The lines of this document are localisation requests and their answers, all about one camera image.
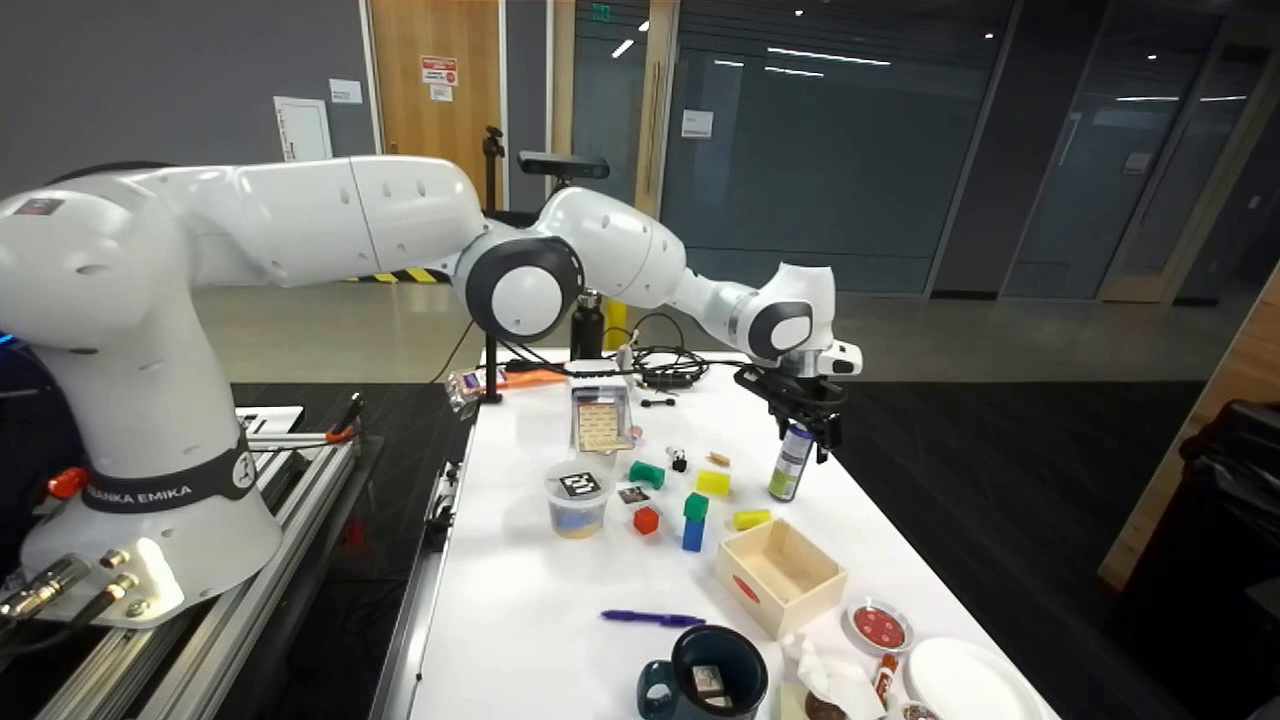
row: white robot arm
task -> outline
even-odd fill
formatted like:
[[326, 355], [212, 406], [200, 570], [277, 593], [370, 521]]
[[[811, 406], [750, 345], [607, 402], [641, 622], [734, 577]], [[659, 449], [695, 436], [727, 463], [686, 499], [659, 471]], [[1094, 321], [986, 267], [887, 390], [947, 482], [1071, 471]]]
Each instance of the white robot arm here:
[[106, 174], [0, 205], [0, 332], [34, 350], [84, 436], [91, 485], [22, 543], [22, 570], [132, 547], [161, 623], [248, 579], [278, 528], [253, 491], [227, 380], [188, 290], [325, 285], [457, 261], [482, 332], [531, 339], [581, 290], [695, 316], [755, 365], [854, 375], [832, 339], [829, 267], [781, 267], [760, 293], [691, 278], [651, 217], [559, 192], [531, 227], [479, 217], [457, 166], [356, 157], [255, 169]]

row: pen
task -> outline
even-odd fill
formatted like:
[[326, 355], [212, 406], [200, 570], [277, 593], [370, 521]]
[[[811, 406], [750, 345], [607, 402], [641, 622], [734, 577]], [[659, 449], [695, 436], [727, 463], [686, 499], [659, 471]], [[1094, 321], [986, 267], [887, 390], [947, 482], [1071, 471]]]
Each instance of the pen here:
[[633, 611], [633, 609], [602, 609], [598, 616], [613, 622], [613, 623], [659, 623], [659, 629], [695, 629], [695, 623], [704, 623], [699, 616]]

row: table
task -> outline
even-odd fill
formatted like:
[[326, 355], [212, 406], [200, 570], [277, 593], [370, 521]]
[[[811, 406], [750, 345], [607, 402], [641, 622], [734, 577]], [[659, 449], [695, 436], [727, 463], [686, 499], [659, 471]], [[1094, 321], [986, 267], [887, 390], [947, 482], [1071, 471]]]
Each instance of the table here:
[[[734, 390], [731, 370], [710, 365], [691, 393], [675, 398], [675, 407], [634, 407], [633, 419], [642, 428], [634, 455], [662, 460], [669, 449], [731, 455], [734, 506], [771, 509], [832, 554], [846, 570], [846, 605], [875, 596], [896, 605], [915, 637], [960, 637], [986, 649], [1019, 686], [1030, 717], [1054, 717], [840, 460], [808, 463], [796, 506], [768, 499], [776, 419], [765, 402]], [[545, 496], [545, 471], [559, 460], [570, 460], [568, 390], [519, 390], [479, 411], [458, 471], [457, 528], [424, 590], [412, 717], [634, 717], [634, 677], [648, 661], [669, 661], [675, 633], [602, 623], [598, 609], [691, 611], [738, 629], [765, 654], [776, 697], [781, 646], [710, 577], [727, 509], [716, 506], [695, 558], [670, 535], [641, 539], [616, 496], [594, 539], [559, 539]], [[675, 475], [669, 485], [675, 490], [662, 490], [659, 506], [681, 526], [686, 485]], [[834, 611], [805, 633], [823, 661], [851, 671], [875, 670], [875, 658], [840, 633]]]

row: bottle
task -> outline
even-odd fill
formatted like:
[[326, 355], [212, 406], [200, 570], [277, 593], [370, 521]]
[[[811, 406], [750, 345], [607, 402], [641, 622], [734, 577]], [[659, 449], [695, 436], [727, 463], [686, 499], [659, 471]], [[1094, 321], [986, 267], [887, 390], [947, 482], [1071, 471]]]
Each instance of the bottle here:
[[771, 463], [768, 496], [790, 506], [798, 491], [798, 475], [811, 451], [811, 436], [805, 426], [788, 426], [785, 451]]
[[602, 350], [602, 314], [598, 314], [598, 293], [586, 293], [568, 323], [568, 355], [570, 362], [594, 362]]

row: white table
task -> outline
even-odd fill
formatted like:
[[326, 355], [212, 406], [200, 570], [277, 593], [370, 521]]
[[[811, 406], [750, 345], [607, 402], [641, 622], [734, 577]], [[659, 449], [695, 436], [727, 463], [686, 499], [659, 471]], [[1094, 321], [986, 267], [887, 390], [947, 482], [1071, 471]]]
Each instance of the white table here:
[[[937, 579], [840, 460], [808, 463], [796, 506], [771, 506], [765, 485], [781, 451], [776, 419], [765, 402], [731, 383], [716, 365], [675, 407], [634, 407], [642, 428], [641, 455], [662, 460], [662, 449], [731, 455], [734, 506], [771, 509], [846, 570], [845, 599], [875, 596], [896, 605], [915, 637], [960, 637], [992, 649], [1017, 677], [1030, 717], [1051, 717], [1034, 688], [1004, 661], [992, 637]], [[716, 585], [722, 509], [709, 518], [699, 558], [681, 554], [675, 535], [659, 543], [627, 528], [627, 509], [607, 499], [594, 539], [559, 539], [549, 521], [545, 471], [570, 460], [568, 390], [519, 390], [482, 407], [457, 499], [457, 528], [428, 590], [424, 658], [412, 717], [421, 720], [621, 720], [634, 717], [634, 677], [648, 661], [669, 661], [681, 633], [651, 623], [602, 623], [598, 609], [691, 611], [738, 629], [768, 661], [771, 688], [785, 654], [727, 590]], [[686, 482], [669, 471], [659, 506], [681, 532]], [[805, 629], [823, 661], [846, 671], [871, 671], [834, 611]]]

